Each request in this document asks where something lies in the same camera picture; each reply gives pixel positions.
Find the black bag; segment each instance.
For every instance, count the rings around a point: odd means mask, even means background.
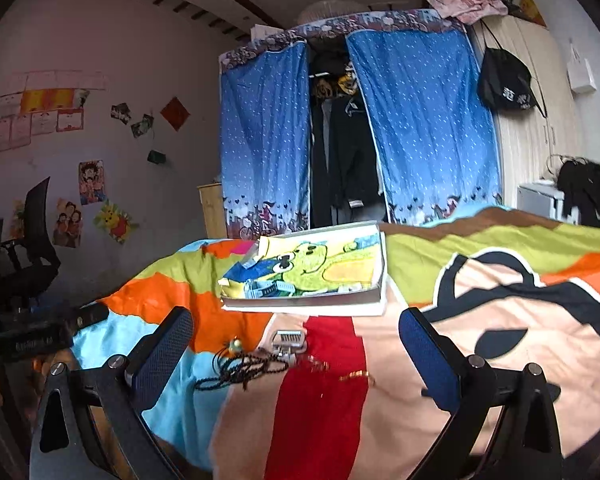
[[[478,79],[478,95],[487,108],[491,110],[528,110],[538,106],[538,101],[531,90],[531,72],[522,61],[504,50],[498,38],[487,25],[480,20],[484,36],[484,58]],[[487,47],[484,35],[486,28],[499,48]],[[538,110],[546,118],[546,105],[544,112]]]

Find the red diamond paper decoration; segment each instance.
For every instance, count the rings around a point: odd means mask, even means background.
[[[177,97],[174,97],[169,101],[160,114],[167,119],[167,122],[173,126],[173,129],[176,131],[182,127],[184,121],[191,115]]]

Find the metal screw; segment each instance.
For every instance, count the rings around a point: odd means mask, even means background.
[[[125,363],[125,357],[123,355],[112,355],[107,361],[109,368],[120,368]]]
[[[540,375],[542,373],[542,368],[536,363],[529,363],[527,367],[529,368],[531,375]]]
[[[484,366],[484,359],[479,355],[473,354],[468,357],[469,364],[473,368],[482,368]]]
[[[64,363],[55,363],[51,365],[51,369],[49,370],[51,375],[59,375],[64,372],[65,364]]]

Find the bed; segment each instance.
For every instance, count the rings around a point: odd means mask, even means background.
[[[109,318],[79,332],[83,368],[128,353],[175,305],[194,336],[156,406],[150,429],[194,470],[217,479],[407,478],[447,414],[423,396],[397,319],[422,309],[464,354],[522,369],[538,362],[554,402],[565,479],[600,473],[600,230],[490,207],[427,228],[383,224],[388,306],[381,317],[302,317],[221,309],[218,278],[249,250],[244,240],[200,240],[147,267],[102,301]],[[276,330],[306,330],[327,371],[296,367],[200,392],[213,356],[239,337],[270,348]],[[340,380],[356,370],[373,378]],[[490,411],[474,453],[497,420]]]

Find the chair seat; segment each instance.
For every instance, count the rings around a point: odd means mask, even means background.
[[[37,298],[48,289],[58,275],[58,268],[48,265],[24,267],[13,274],[0,277],[0,301],[13,296]]]

